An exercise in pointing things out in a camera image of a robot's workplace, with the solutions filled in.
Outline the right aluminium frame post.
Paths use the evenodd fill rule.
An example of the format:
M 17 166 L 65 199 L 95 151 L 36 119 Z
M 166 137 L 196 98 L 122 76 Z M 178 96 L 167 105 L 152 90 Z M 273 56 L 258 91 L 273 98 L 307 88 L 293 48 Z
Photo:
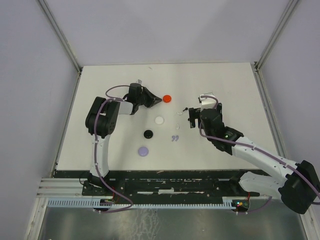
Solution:
M 263 68 L 263 66 L 266 64 L 267 59 L 270 56 L 273 48 L 275 47 L 277 41 L 279 40 L 281 34 L 285 30 L 287 24 L 289 23 L 290 19 L 292 18 L 293 14 L 295 13 L 300 3 L 301 3 L 300 0 L 288 1 L 283 13 L 280 16 L 280 19 L 278 20 L 275 26 L 275 29 L 271 34 L 271 37 L 269 38 L 265 48 L 261 53 L 261 56 L 259 57 L 258 61 L 255 62 L 254 64 L 254 68 L 257 72 L 260 71 Z

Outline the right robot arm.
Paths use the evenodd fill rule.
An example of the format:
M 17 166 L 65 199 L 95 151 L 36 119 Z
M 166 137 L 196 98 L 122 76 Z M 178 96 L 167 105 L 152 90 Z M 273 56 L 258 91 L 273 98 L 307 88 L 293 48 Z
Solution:
M 310 162 L 303 160 L 298 163 L 273 154 L 254 144 L 242 132 L 226 126 L 220 103 L 206 108 L 189 108 L 188 114 L 190 127 L 198 127 L 200 135 L 216 149 L 245 160 L 267 174 L 264 176 L 251 171 L 240 172 L 229 183 L 231 193 L 240 196 L 244 192 L 255 192 L 279 198 L 286 207 L 301 215 L 310 206 L 317 205 L 320 180 Z

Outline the left aluminium frame post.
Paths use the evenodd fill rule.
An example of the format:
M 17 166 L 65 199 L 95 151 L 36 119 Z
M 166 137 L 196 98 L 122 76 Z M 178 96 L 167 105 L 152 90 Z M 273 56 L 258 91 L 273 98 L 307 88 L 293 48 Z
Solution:
M 75 70 L 80 73 L 82 71 L 82 67 L 79 64 L 65 34 L 63 33 L 62 29 L 60 28 L 52 10 L 50 9 L 49 3 L 47 0 L 37 0 L 36 1 L 40 7 L 40 9 L 42 10 L 42 12 L 44 13 L 46 19 L 48 20 L 50 26 L 52 27 L 55 35 L 57 36 L 62 48 L 64 49 L 67 57 L 69 58 L 69 60 L 71 61 L 73 67 L 75 68 Z

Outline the white earbud charging case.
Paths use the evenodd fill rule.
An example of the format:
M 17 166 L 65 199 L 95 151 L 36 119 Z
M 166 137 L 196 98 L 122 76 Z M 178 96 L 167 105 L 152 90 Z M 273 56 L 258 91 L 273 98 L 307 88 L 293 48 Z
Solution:
M 157 125 L 162 125 L 165 120 L 162 116 L 157 116 L 155 119 L 154 119 L 154 122 L 157 124 Z

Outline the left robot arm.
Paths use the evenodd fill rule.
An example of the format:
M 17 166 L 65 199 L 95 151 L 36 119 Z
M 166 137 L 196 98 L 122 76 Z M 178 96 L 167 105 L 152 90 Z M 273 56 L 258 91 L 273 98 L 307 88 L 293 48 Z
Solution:
M 151 93 L 140 83 L 128 85 L 124 97 L 114 97 L 105 93 L 106 98 L 97 96 L 85 119 L 85 127 L 92 136 L 92 162 L 90 174 L 98 179 L 93 189 L 99 195 L 106 195 L 111 183 L 104 179 L 110 171 L 108 151 L 111 134 L 116 128 L 119 115 L 134 115 L 140 106 L 151 108 L 163 100 Z

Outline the right circuit board with leds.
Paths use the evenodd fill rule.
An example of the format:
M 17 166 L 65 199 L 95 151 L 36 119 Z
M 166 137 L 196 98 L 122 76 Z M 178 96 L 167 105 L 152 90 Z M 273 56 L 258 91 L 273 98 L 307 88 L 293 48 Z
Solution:
M 237 211 L 247 211 L 250 208 L 250 202 L 248 200 L 236 200 L 235 207 Z

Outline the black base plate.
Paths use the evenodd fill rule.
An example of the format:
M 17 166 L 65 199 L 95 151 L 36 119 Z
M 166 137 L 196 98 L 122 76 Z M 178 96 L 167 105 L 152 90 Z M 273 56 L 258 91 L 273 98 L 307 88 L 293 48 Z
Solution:
M 75 180 L 81 196 L 117 204 L 221 204 L 223 199 L 281 199 L 281 184 L 262 170 L 112 170 L 103 180 L 87 170 L 57 170 L 55 179 Z

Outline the aluminium frame post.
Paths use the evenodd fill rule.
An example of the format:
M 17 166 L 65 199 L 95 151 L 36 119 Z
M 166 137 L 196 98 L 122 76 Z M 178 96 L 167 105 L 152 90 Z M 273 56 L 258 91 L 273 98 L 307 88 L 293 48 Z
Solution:
M 259 57 L 258 61 L 255 62 L 254 64 L 254 68 L 257 72 L 260 71 L 263 68 L 263 66 L 266 64 L 267 59 L 270 56 L 273 48 L 275 47 L 277 41 L 279 40 L 281 34 L 285 30 L 287 24 L 289 23 L 290 19 L 292 18 L 293 14 L 295 13 L 300 3 L 301 3 L 300 0 L 288 1 L 283 13 L 280 16 L 280 19 L 278 20 L 275 26 L 275 29 L 271 34 L 271 37 L 269 38 L 265 48 L 261 53 L 261 56 Z
M 42 10 L 42 12 L 44 13 L 46 19 L 48 20 L 50 26 L 52 27 L 55 35 L 57 36 L 62 48 L 64 49 L 67 57 L 69 58 L 69 60 L 71 61 L 73 67 L 75 68 L 75 70 L 80 73 L 82 71 L 82 67 L 79 64 L 65 34 L 63 33 L 62 29 L 60 28 L 52 10 L 50 9 L 49 3 L 47 0 L 37 0 L 36 1 L 40 7 L 40 9 Z

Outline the purple earbud charging case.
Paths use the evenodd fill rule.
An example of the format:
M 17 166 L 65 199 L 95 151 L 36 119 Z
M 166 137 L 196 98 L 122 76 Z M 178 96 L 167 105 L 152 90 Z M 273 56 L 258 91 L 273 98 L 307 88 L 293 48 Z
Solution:
M 141 157 L 146 157 L 149 154 L 149 149 L 145 146 L 142 146 L 138 149 L 138 154 Z

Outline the aluminium frame rail front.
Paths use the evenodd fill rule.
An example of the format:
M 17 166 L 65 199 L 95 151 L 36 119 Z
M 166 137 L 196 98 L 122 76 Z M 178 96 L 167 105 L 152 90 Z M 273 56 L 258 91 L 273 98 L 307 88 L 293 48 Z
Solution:
M 118 193 L 133 199 L 135 196 L 174 196 L 197 194 L 206 197 L 240 198 L 249 194 L 240 190 L 235 193 L 228 179 L 124 179 L 113 178 L 109 186 Z M 43 178 L 37 191 L 38 197 L 48 198 L 103 198 L 112 199 L 117 195 L 107 187 L 80 183 L 77 178 Z

